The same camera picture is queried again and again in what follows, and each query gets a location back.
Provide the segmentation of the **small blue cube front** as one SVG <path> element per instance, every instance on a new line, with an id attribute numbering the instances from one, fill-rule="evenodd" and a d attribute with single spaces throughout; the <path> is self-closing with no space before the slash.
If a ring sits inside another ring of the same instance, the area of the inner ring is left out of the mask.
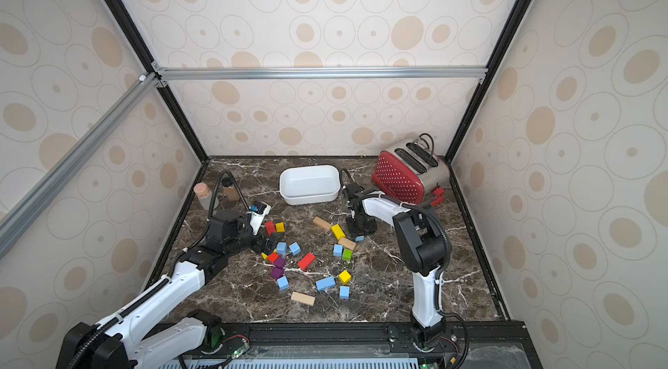
<path id="1" fill-rule="evenodd" d="M 341 299 L 349 299 L 350 298 L 350 288 L 346 286 L 339 287 L 339 297 Z"/>

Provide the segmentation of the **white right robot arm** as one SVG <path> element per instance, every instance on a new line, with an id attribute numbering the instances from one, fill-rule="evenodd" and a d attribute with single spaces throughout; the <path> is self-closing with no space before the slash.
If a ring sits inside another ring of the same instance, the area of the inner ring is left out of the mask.
<path id="1" fill-rule="evenodd" d="M 412 338 L 416 346 L 431 348 L 445 333 L 448 320 L 454 319 L 463 330 L 464 348 L 459 353 L 463 360 L 470 348 L 466 323 L 442 306 L 442 276 L 451 262 L 452 243 L 433 206 L 365 189 L 346 169 L 339 171 L 339 184 L 350 210 L 346 226 L 352 237 L 376 233 L 379 221 L 394 229 L 400 257 L 413 276 Z"/>

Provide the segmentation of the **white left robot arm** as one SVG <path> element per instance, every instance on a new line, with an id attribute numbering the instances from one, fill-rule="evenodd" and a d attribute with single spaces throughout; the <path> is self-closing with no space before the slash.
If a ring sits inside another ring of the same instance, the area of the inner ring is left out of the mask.
<path id="1" fill-rule="evenodd" d="M 176 306 L 211 282 L 232 257 L 246 250 L 272 254 L 276 240 L 260 233 L 271 206 L 256 201 L 243 210 L 209 206 L 204 233 L 174 259 L 168 273 L 136 299 L 94 325 L 79 323 L 66 336 L 58 368 L 158 368 L 203 344 L 217 324 L 204 313 L 157 334 L 151 330 Z"/>

